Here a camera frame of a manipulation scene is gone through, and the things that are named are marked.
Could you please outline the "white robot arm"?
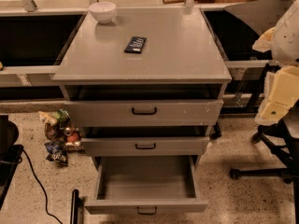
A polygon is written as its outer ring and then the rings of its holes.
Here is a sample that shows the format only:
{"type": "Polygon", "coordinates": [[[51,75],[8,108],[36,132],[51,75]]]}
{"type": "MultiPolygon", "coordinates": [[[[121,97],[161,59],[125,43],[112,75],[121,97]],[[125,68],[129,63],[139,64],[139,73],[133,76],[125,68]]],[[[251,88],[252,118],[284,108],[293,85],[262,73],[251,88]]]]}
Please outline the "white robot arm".
{"type": "Polygon", "coordinates": [[[280,66],[264,79],[264,99],[255,121],[277,124],[299,100],[299,1],[296,0],[277,25],[264,32],[252,46],[256,51],[271,51],[272,60],[280,66]]]}

